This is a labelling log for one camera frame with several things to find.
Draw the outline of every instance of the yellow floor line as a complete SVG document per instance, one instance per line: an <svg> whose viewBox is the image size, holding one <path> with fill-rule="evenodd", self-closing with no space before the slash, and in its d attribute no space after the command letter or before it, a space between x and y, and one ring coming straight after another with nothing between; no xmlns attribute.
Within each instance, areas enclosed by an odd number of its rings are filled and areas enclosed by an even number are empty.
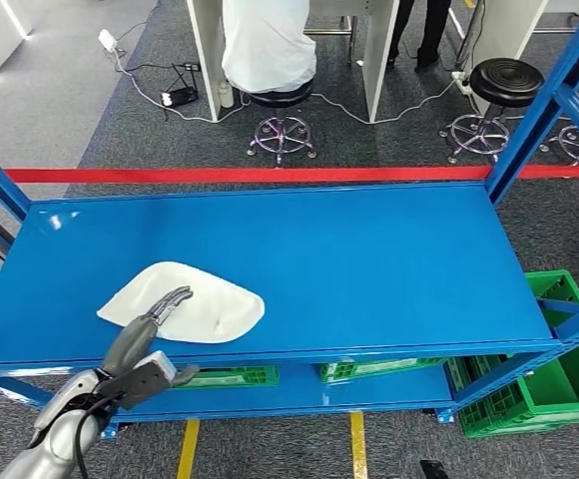
<svg viewBox="0 0 579 479"><path fill-rule="evenodd" d="M181 449L181 458L178 460L178 471L176 479L190 479L191 466L194 464L194 453L196 450L196 439L198 437L198 427L200 421L198 419L188 419L185 424L185 432L183 435L183 446Z"/></svg>
<svg viewBox="0 0 579 479"><path fill-rule="evenodd" d="M367 456L365 452L365 425L362 412L350 413L354 479L367 479Z"/></svg>

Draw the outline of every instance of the white shirt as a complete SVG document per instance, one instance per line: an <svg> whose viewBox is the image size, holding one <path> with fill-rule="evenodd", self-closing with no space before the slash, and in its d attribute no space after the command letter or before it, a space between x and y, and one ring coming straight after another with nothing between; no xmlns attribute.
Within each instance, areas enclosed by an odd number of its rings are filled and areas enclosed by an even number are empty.
<svg viewBox="0 0 579 479"><path fill-rule="evenodd" d="M310 0L223 0L229 82L249 93L290 92L314 78L316 44L304 35Z"/></svg>

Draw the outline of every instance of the chrome stool base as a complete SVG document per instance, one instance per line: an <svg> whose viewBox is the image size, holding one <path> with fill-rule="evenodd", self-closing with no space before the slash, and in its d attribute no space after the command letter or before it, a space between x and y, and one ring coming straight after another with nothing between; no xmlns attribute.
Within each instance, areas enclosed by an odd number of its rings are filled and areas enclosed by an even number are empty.
<svg viewBox="0 0 579 479"><path fill-rule="evenodd" d="M446 138L453 148L447 161L452 165L458 163L457 156L462 151L477 155L490 156L498 161L498 154L506 147L509 132L498 119L487 110L484 116L462 115L458 117L439 134Z"/></svg>
<svg viewBox="0 0 579 479"><path fill-rule="evenodd" d="M549 151L549 145L558 143L567 157L574 160L572 167L579 165L579 130L575 125L569 125L560 131L557 136L550 138L547 145L540 145L540 150L543 153Z"/></svg>
<svg viewBox="0 0 579 479"><path fill-rule="evenodd" d="M276 117L259 123L254 133L254 140L249 144L247 155L256 155L256 146L275 154L277 168L283 166L285 155L296 153L304 148L308 150L308 157L316 158L309 126L300 118L285 117L282 111L277 112Z"/></svg>

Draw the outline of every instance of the blue metal shelf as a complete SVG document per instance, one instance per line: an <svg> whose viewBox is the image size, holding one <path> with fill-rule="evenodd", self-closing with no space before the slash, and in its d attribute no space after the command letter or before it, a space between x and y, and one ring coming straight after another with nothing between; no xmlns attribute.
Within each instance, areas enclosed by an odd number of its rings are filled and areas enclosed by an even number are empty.
<svg viewBox="0 0 579 479"><path fill-rule="evenodd" d="M579 126L579 28L484 184L30 202L0 272L0 376L98 366L119 329L95 311L174 260L256 291L265 315L218 345L159 340L176 364L280 364L276 387L169 391L119 422L434 407L438 420L579 346L579 308L551 331L494 206L563 110ZM568 310L558 301L546 307ZM450 393L440 367L322 384L309 362L515 353ZM0 394L49 394L0 377Z"/></svg>
<svg viewBox="0 0 579 479"><path fill-rule="evenodd" d="M100 364L120 329L96 311L162 260L200 267L265 301L265 316L235 341L154 343L175 363L559 343L482 185L42 202L27 214L0 272L0 373Z"/></svg>
<svg viewBox="0 0 579 479"><path fill-rule="evenodd" d="M123 411L115 421L385 411L452 404L442 366L325 384L315 366L299 364L281 366L280 383L277 386L170 390Z"/></svg>

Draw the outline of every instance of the gray robotic arm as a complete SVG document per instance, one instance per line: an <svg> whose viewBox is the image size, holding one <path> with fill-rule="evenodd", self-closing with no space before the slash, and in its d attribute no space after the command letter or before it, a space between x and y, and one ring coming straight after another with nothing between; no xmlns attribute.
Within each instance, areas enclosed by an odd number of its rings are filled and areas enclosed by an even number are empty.
<svg viewBox="0 0 579 479"><path fill-rule="evenodd" d="M88 452L120 408L185 384L198 368L177 371L165 354L149 354L158 327L182 301L192 296L189 286L172 290L146 314L126 326L100 368L77 373L48 403L34 423L30 445L11 462L0 479L67 479L79 463L87 473Z"/></svg>

